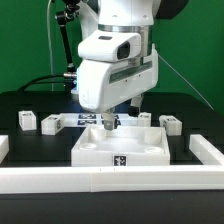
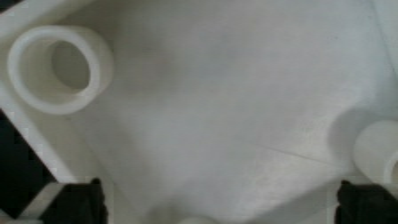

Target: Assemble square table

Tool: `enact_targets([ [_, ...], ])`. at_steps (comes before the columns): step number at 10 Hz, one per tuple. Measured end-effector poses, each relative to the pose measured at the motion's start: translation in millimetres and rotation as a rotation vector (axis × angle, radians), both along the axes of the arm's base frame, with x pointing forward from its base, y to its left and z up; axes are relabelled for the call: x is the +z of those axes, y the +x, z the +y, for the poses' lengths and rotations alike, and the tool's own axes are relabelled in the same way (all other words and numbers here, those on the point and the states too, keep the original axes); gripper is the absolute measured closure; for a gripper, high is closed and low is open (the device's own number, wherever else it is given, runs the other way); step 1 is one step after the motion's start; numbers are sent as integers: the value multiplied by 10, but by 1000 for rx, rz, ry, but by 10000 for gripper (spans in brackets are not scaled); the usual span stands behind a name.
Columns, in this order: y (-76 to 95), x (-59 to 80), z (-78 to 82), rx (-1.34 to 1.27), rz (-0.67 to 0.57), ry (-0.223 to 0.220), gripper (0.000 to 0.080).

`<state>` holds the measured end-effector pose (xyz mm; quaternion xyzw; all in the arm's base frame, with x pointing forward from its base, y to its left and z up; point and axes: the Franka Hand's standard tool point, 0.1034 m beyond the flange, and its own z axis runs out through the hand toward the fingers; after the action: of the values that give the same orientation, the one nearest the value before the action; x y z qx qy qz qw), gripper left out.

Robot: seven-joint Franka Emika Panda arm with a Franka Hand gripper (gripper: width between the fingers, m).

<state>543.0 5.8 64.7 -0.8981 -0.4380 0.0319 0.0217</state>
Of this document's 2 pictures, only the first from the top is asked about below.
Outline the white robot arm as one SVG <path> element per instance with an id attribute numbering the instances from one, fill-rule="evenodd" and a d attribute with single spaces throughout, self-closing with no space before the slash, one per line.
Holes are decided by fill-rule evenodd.
<path id="1" fill-rule="evenodd" d="M 152 43 L 156 19 L 172 19 L 189 0 L 98 0 L 98 28 L 78 46 L 79 103 L 102 115 L 113 130 L 114 108 L 129 100 L 139 113 L 142 94 L 158 81 L 158 53 Z"/>

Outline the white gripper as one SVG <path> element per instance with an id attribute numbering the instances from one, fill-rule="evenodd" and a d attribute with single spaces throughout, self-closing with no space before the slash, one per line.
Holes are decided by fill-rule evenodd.
<path id="1" fill-rule="evenodd" d="M 128 114 L 137 117 L 144 93 L 158 81 L 158 53 L 152 45 L 151 55 L 143 58 L 144 64 L 127 68 L 127 61 L 118 63 L 84 60 L 78 69 L 79 103 L 87 111 L 101 113 L 131 99 Z M 102 114 L 104 128 L 115 128 L 111 112 Z"/>

